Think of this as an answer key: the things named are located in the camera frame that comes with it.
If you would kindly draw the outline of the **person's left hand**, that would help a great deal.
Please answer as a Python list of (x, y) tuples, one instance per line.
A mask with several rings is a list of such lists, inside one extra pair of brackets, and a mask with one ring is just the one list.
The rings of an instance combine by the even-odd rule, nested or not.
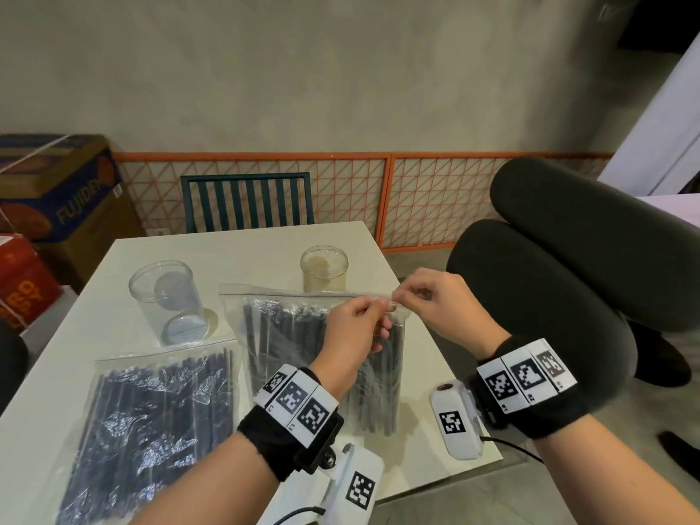
[(309, 365), (321, 386), (337, 401), (353, 387), (368, 356), (381, 351), (381, 340), (389, 337), (392, 328), (389, 314), (373, 309), (357, 315), (356, 298), (329, 312), (322, 348)]

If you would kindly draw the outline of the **person's right hand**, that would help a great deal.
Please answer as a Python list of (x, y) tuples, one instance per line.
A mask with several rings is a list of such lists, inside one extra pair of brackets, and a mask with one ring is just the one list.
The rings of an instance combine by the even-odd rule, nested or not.
[(511, 338), (457, 274), (419, 268), (396, 290), (425, 294), (425, 311), (413, 311), (438, 335), (467, 349), (478, 361), (491, 358)]

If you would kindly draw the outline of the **zip bag black straws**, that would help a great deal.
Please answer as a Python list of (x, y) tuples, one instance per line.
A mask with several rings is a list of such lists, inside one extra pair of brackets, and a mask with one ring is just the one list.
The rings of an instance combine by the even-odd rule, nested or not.
[[(298, 368), (311, 363), (322, 348), (330, 310), (356, 294), (223, 283), (219, 296), (227, 323), (248, 351), (250, 385), (256, 392), (284, 364)], [(365, 359), (339, 407), (350, 432), (392, 436), (398, 431), (405, 323), (411, 313), (395, 302), (391, 306), (389, 337), (380, 339), (380, 352)]]
[(233, 433), (233, 341), (102, 360), (55, 525), (132, 517)]

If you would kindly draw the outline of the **person's left forearm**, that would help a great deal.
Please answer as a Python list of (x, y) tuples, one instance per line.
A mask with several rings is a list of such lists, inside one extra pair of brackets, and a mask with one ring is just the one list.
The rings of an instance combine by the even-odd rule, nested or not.
[(256, 525), (280, 484), (256, 447), (235, 432), (129, 525)]

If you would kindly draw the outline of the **person's right forearm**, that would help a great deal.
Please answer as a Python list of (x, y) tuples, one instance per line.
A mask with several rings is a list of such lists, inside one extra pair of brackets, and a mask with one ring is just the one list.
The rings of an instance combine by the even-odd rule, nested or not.
[(533, 443), (577, 525), (700, 525), (700, 510), (592, 415)]

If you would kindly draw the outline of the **clear jar with beige contents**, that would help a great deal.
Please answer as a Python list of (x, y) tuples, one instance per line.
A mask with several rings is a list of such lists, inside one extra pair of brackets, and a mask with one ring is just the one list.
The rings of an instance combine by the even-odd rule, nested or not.
[(349, 259), (342, 249), (327, 245), (308, 248), (300, 258), (300, 268), (305, 293), (346, 291)]

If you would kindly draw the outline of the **black left wristband with markers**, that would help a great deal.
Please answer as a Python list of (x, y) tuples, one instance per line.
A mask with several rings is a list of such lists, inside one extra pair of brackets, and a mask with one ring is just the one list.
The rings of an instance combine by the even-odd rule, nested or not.
[(254, 395), (237, 432), (282, 483), (294, 472), (311, 475), (321, 466), (345, 423), (338, 406), (309, 368), (284, 364)]

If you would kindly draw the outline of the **black wristband with markers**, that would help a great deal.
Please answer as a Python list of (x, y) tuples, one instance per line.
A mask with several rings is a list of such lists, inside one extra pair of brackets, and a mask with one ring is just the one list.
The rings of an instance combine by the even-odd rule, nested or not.
[(237, 432), (282, 483), (294, 472), (311, 475), (321, 466), (345, 423), (338, 406), (309, 368), (284, 364), (254, 395)]
[(479, 362), (469, 387), (487, 421), (512, 425), (531, 440), (591, 413), (573, 372), (544, 338), (505, 340)]

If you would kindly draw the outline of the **dark green slatted chair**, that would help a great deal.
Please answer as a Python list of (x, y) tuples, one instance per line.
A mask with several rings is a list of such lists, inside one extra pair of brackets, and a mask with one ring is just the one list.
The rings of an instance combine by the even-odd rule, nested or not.
[(315, 223), (309, 172), (180, 177), (186, 232)]

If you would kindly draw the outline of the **empty clear plastic jar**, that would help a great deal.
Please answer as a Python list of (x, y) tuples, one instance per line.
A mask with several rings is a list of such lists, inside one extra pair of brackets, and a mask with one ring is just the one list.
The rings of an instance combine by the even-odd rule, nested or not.
[(202, 341), (209, 330), (193, 271), (184, 262), (145, 265), (129, 279), (130, 295), (163, 346)]

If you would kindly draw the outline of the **flat zip bag black straws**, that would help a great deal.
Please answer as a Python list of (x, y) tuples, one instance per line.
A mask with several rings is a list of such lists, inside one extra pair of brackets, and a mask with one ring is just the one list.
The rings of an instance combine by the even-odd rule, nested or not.
[(233, 433), (233, 341), (102, 360), (55, 525), (132, 517)]

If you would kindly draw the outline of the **white panel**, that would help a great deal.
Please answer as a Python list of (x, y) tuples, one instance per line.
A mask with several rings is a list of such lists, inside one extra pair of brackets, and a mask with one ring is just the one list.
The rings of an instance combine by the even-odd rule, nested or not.
[(700, 172), (700, 34), (598, 181), (633, 197), (679, 193)]

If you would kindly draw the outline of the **blue and brown cardboard box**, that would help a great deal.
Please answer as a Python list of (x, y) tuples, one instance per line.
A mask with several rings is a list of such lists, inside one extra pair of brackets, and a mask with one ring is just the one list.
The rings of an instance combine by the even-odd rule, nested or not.
[(79, 293), (121, 238), (144, 227), (101, 134), (0, 133), (0, 232), (21, 234)]

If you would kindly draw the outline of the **red cardboard box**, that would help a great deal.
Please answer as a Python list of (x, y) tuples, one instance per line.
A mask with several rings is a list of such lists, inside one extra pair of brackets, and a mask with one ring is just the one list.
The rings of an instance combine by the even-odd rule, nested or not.
[(63, 292), (26, 238), (0, 234), (0, 322), (21, 333)]

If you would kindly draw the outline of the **black rounded object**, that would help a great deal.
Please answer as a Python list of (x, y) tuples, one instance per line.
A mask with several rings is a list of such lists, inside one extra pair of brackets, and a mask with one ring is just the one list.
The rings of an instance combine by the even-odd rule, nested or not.
[(19, 333), (0, 318), (0, 416), (27, 375), (30, 353)]

